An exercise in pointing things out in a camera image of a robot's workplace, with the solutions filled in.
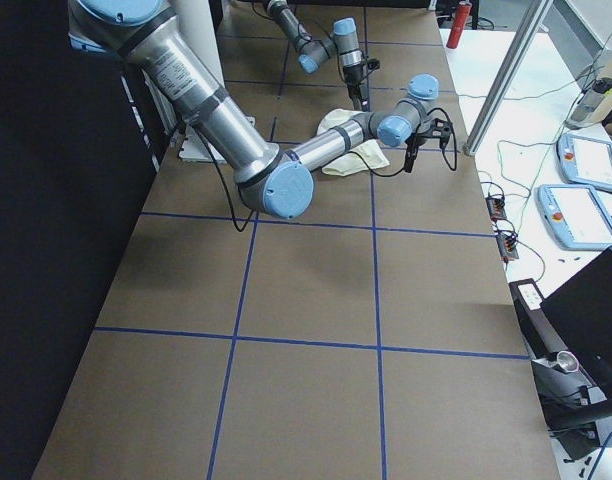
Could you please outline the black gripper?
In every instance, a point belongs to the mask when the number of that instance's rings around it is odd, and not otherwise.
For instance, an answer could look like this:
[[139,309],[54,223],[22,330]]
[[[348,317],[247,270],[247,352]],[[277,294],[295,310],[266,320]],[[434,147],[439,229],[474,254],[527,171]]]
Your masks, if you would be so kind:
[[415,163],[415,151],[418,150],[433,136],[434,123],[432,120],[420,123],[406,140],[407,150],[404,159],[404,171],[411,173]]
[[365,63],[360,62],[354,65],[342,67],[344,82],[348,87],[348,95],[355,110],[369,109],[369,90],[365,80]]

